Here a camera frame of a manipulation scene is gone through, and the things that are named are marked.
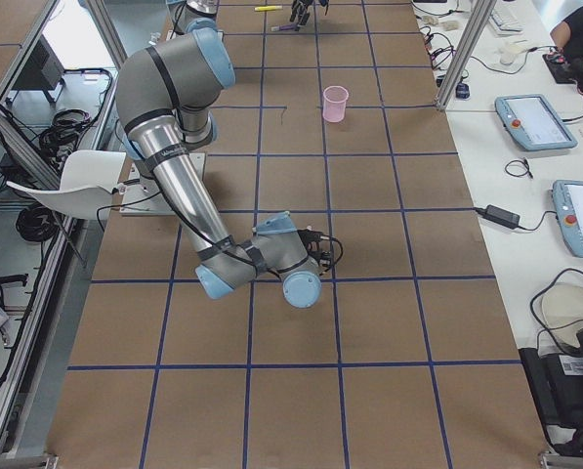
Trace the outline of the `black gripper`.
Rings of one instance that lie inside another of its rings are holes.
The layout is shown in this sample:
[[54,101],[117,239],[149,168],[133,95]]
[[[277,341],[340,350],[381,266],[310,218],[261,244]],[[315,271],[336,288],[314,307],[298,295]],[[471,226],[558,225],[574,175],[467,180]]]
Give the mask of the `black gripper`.
[[[291,20],[298,20],[298,25],[306,25],[311,16],[311,7],[314,0],[294,0],[291,6]],[[325,12],[329,9],[329,0],[318,0],[317,3],[325,8]]]
[[329,273],[343,258],[343,243],[330,234],[306,228],[300,230],[300,240],[308,255],[317,262],[321,276]]

